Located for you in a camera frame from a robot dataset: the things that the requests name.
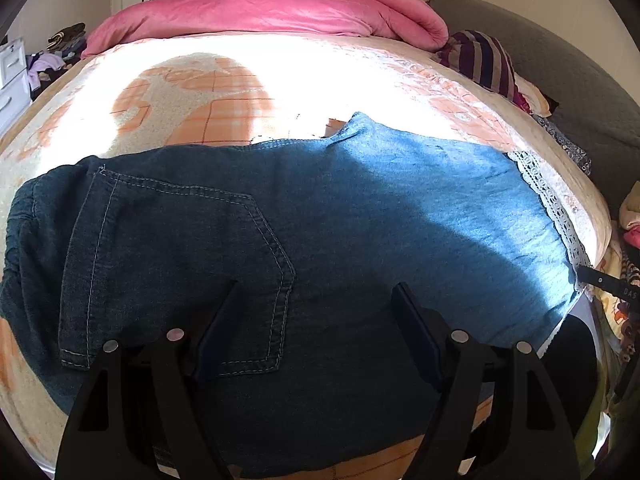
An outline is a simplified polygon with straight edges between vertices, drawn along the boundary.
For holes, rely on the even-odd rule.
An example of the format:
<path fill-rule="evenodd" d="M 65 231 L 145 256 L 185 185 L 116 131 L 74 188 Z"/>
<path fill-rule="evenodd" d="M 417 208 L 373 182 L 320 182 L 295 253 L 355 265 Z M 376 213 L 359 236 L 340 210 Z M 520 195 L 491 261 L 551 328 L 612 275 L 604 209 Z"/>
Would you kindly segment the white drawer cabinet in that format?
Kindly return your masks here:
<path fill-rule="evenodd" d="M 1 47 L 0 87 L 0 132 L 4 136 L 32 102 L 22 38 Z"/>

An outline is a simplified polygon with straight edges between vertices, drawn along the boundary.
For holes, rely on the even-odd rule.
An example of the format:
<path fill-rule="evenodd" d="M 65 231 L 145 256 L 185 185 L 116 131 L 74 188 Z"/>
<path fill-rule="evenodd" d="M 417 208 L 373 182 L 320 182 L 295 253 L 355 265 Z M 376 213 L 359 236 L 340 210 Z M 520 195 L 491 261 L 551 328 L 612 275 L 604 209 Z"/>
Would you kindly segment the maroon striped pillow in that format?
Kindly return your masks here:
<path fill-rule="evenodd" d="M 500 94 L 525 113 L 530 112 L 526 99 L 518 90 L 511 58 L 496 38 L 478 30 L 460 30 L 449 37 L 436 58 L 443 66 Z"/>

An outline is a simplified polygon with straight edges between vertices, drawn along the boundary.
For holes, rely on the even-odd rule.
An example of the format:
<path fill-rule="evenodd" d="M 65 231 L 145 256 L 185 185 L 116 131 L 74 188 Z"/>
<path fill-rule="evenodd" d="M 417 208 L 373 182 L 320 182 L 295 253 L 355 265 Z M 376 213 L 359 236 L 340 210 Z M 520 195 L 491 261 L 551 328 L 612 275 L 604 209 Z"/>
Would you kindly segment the clothes pile beside cabinet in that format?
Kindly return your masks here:
<path fill-rule="evenodd" d="M 78 63 L 86 47 L 86 24 L 79 22 L 60 29 L 48 39 L 44 50 L 30 54 L 27 78 L 32 100 Z"/>

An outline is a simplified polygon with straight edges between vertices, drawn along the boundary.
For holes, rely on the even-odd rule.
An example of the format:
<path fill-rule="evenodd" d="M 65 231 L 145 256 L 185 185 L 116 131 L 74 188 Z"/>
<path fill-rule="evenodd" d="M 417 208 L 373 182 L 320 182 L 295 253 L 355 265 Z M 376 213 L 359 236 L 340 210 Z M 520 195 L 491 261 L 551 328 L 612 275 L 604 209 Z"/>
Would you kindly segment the pink quilt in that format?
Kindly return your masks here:
<path fill-rule="evenodd" d="M 445 21 L 424 0 L 150 0 L 105 20 L 82 55 L 118 44 L 210 32 L 268 32 L 382 37 L 434 52 Z"/>

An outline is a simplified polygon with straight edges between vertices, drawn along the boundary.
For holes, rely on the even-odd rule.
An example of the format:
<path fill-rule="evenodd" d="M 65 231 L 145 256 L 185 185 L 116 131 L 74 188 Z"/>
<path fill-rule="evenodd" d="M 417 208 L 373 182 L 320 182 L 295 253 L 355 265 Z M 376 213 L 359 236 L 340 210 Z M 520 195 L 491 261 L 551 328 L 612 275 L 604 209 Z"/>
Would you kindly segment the pile of colourful clothes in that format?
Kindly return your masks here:
<path fill-rule="evenodd" d="M 593 269 L 639 287 L 638 184 L 620 205 L 608 248 Z M 603 342 L 605 413 L 611 422 L 600 467 L 609 474 L 617 468 L 632 471 L 639 466 L 639 304 L 587 285 Z"/>

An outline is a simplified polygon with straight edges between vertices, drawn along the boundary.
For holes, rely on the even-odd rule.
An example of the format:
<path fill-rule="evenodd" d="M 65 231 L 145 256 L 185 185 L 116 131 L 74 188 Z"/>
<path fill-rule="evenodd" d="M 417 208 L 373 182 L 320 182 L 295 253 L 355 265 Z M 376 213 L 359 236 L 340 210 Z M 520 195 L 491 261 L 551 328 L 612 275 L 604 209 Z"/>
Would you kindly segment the dark grey padded headboard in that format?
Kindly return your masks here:
<path fill-rule="evenodd" d="M 496 37 L 515 70 L 559 103 L 552 122 L 592 160 L 591 180 L 611 214 L 639 180 L 636 101 L 603 68 L 550 30 L 483 0 L 427 0 L 450 32 Z"/>

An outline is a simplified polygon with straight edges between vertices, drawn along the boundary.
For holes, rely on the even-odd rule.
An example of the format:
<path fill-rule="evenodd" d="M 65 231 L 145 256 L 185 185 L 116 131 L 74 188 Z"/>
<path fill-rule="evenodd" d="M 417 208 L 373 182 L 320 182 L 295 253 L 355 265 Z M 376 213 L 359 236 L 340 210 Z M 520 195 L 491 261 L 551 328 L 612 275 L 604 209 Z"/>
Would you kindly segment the blue denim pants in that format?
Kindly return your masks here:
<path fill-rule="evenodd" d="M 87 157 L 14 195 L 1 314 L 63 410 L 107 341 L 160 338 L 230 282 L 240 325 L 198 414 L 253 478 L 422 434 L 437 396 L 390 312 L 396 284 L 496 346 L 540 346 L 577 297 L 512 159 L 363 114 L 320 140 Z"/>

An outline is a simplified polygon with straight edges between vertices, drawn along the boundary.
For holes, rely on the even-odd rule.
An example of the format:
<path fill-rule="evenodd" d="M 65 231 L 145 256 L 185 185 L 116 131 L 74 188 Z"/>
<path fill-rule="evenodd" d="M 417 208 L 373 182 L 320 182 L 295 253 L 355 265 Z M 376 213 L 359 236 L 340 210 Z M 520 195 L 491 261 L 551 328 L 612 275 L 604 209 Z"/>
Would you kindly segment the orange cream patterned bed blanket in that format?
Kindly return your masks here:
<path fill-rule="evenodd" d="M 574 247 L 599 262 L 605 200 L 533 118 L 434 55 L 382 38 L 224 34 L 142 39 L 73 67 L 1 144 L 1 203 L 30 178 L 89 155 L 166 145 L 329 136 L 363 112 L 422 136 L 529 152 Z"/>

